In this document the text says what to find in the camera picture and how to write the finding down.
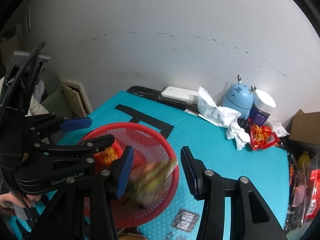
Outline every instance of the cardboard box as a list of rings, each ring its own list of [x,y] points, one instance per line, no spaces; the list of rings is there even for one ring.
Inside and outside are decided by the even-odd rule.
[[[301,109],[293,116],[290,140],[306,148],[320,150],[320,112],[305,114]]]

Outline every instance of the white tissue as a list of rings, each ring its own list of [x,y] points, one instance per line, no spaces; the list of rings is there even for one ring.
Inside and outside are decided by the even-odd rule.
[[[217,106],[209,96],[207,90],[199,87],[198,111],[216,126],[228,128],[232,122],[236,122],[241,114],[231,108]]]
[[[250,142],[249,134],[237,123],[237,119],[241,114],[234,109],[217,106],[208,92],[202,87],[199,87],[198,111],[200,113],[199,117],[216,126],[228,128],[227,138],[228,140],[233,138],[236,140],[237,150],[241,150],[246,143]]]
[[[227,129],[227,139],[235,139],[237,150],[241,150],[248,142],[250,142],[250,135],[247,134],[237,122],[232,122]]]
[[[44,90],[45,90],[44,83],[43,83],[43,80],[41,79],[39,83],[35,86],[35,91],[32,94],[33,97],[37,99],[39,103],[41,102],[41,98],[44,94]]]

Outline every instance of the red packaging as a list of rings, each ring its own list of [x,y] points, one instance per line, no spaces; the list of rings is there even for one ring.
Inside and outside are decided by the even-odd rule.
[[[252,150],[267,149],[268,147],[279,142],[279,138],[276,133],[272,132],[272,128],[269,126],[258,126],[251,124],[250,127],[250,146]]]
[[[264,150],[269,148],[270,146],[275,145],[277,142],[279,142],[280,139],[278,138],[277,134],[275,132],[272,132],[271,134],[267,135],[264,138],[263,144],[260,146],[260,149]]]

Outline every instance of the sticker on mat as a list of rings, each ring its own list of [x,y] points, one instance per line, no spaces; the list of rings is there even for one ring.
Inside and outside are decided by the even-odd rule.
[[[174,237],[174,233],[172,233],[171,231],[168,231],[165,234],[164,240],[174,240],[173,237]],[[175,240],[187,240],[187,237],[186,236],[177,236]]]
[[[199,219],[199,214],[181,208],[171,226],[190,233]]]

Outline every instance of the human hand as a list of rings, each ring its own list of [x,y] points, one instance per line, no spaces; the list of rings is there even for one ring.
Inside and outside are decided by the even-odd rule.
[[[24,199],[24,201],[27,203],[29,207],[31,207],[32,202],[38,202],[41,198],[40,195],[38,196],[32,196],[32,195],[23,196],[22,194],[19,194],[19,195]],[[13,204],[24,208],[24,205],[12,194],[12,192],[0,195],[0,206],[4,208],[13,208]]]

